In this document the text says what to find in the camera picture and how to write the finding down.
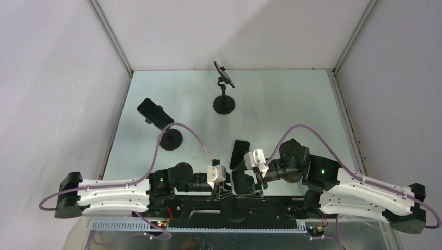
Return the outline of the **teal blue phone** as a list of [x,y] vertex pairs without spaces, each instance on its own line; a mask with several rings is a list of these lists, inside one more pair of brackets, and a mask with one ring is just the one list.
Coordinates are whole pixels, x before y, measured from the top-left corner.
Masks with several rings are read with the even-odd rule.
[[232,149],[232,155],[229,168],[234,170],[244,159],[244,155],[249,151],[250,142],[244,140],[235,140]]

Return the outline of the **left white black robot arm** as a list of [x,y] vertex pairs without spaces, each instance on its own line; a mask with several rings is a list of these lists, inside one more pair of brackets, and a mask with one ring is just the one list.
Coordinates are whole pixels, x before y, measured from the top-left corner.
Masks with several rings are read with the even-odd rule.
[[54,217],[68,219],[120,211],[147,212],[158,217],[165,210],[163,200],[174,198],[176,191],[211,192],[226,178],[226,168],[221,164],[208,166],[207,172],[195,173],[186,162],[150,173],[140,182],[91,180],[79,172],[71,172],[60,183]]

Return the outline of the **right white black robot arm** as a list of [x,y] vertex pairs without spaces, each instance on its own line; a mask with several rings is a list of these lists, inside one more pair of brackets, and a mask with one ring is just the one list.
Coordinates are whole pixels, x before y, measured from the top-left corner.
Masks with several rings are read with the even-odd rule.
[[426,226],[425,186],[406,187],[347,173],[339,162],[312,155],[294,139],[279,147],[279,158],[268,159],[248,142],[237,141],[230,163],[230,181],[236,197],[263,197],[270,182],[301,182],[307,190],[302,205],[285,205],[299,219],[348,214],[388,223],[393,229],[420,234]]

